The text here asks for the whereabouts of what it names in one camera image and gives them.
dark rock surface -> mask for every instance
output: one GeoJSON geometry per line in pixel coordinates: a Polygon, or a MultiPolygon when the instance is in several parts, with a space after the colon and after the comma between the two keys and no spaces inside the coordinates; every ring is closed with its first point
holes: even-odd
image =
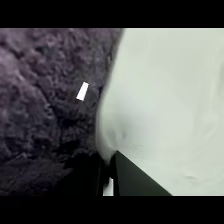
{"type": "Polygon", "coordinates": [[[96,151],[96,107],[120,33],[0,29],[0,195],[41,195],[69,172],[64,161],[96,151]]]}

pale green surface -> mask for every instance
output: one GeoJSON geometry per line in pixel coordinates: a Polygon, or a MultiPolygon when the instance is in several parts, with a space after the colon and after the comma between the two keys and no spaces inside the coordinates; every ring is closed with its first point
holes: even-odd
{"type": "Polygon", "coordinates": [[[224,195],[223,29],[126,29],[97,119],[173,195],[224,195]]]}

dark textured wall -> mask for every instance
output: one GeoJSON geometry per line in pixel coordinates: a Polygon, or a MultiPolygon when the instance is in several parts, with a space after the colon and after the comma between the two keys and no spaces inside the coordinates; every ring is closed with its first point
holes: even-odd
{"type": "Polygon", "coordinates": [[[96,107],[120,34],[0,29],[0,195],[43,194],[69,172],[64,161],[96,150],[96,107]],[[76,96],[83,82],[89,88],[82,102],[76,96]]]}

small white marker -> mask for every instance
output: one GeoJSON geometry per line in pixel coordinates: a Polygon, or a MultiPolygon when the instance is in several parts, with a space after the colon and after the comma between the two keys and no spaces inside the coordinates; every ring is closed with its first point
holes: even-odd
{"type": "Polygon", "coordinates": [[[80,90],[79,90],[79,93],[78,93],[76,99],[78,99],[78,100],[82,100],[82,101],[85,99],[86,91],[87,91],[87,89],[88,89],[88,86],[89,86],[88,83],[83,82],[83,84],[82,84],[82,86],[81,86],[81,88],[80,88],[80,90]]]}

